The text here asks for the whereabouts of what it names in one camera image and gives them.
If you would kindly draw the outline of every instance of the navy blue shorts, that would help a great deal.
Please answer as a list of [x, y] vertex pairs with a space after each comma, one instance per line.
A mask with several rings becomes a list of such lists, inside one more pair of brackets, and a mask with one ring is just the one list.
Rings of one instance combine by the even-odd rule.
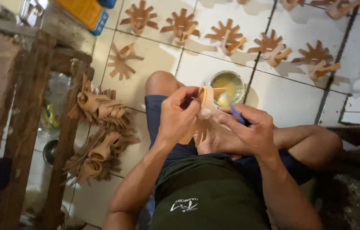
[[[163, 100], [167, 96], [163, 95], [147, 95], [144, 97], [144, 102], [146, 104], [146, 117], [147, 117], [147, 127], [149, 129], [150, 135], [150, 147], [153, 146], [156, 141], [157, 133], [160, 126], [160, 113], [161, 105]], [[167, 169], [170, 165], [176, 163], [178, 160], [184, 158], [194, 158], [200, 156], [211, 156], [219, 159], [229, 158], [228, 154], [225, 153], [213, 153], [213, 154], [204, 154], [198, 155], [197, 148], [194, 145], [192, 140], [189, 144], [176, 144], [172, 151], [167, 156], [162, 170]], [[282, 163], [285, 165], [286, 169], [290, 173], [293, 179], [295, 179], [298, 185], [304, 184], [316, 175], [316, 171], [308, 168], [306, 165], [302, 164], [295, 158], [293, 158], [288, 150], [282, 149], [279, 150], [279, 156]], [[254, 186], [255, 190], [262, 194], [262, 177], [261, 171], [258, 165], [257, 160], [254, 156], [244, 156], [236, 161], [234, 161], [234, 167], [246, 178], [246, 180]]]

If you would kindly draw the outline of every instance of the dirt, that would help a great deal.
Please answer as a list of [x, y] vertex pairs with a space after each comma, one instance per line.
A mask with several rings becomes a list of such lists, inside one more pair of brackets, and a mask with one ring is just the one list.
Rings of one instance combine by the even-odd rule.
[[346, 175], [324, 176], [315, 196], [322, 200], [319, 215], [326, 230], [360, 230], [360, 181]]

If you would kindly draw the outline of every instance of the foot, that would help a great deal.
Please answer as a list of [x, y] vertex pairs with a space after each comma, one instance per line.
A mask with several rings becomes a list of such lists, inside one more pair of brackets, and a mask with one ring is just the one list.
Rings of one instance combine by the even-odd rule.
[[[200, 144], [197, 145], [199, 155], [212, 153], [242, 153], [244, 152], [244, 145], [238, 136], [231, 130], [223, 128], [220, 124], [210, 121], [206, 122], [207, 131], [206, 139], [200, 139]], [[197, 133], [194, 135], [194, 142], [198, 143]]]

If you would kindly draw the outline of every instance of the hand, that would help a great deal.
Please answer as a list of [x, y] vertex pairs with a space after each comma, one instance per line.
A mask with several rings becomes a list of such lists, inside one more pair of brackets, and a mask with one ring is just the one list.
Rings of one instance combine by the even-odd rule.
[[237, 122], [231, 115], [221, 115], [218, 118], [220, 124], [225, 124], [244, 143], [246, 151], [255, 155], [257, 159], [269, 159], [278, 156], [278, 150], [274, 144], [273, 118], [265, 111], [237, 104], [235, 109], [249, 120], [251, 125]]
[[192, 98], [198, 96], [198, 89], [181, 87], [162, 102], [158, 140], [174, 145], [188, 133], [201, 109], [199, 101]]

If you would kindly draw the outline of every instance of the blue handle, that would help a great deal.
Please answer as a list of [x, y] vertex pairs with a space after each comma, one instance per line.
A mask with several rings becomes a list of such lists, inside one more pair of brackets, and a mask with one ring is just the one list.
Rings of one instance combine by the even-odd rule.
[[233, 106], [230, 107], [231, 108], [231, 113], [234, 117], [238, 117], [237, 122], [245, 125], [245, 126], [249, 126], [251, 123], [249, 123], [249, 121], [247, 119], [245, 119], [243, 116], [241, 116], [241, 114], [239, 112], [237, 112], [237, 110], [234, 109]]

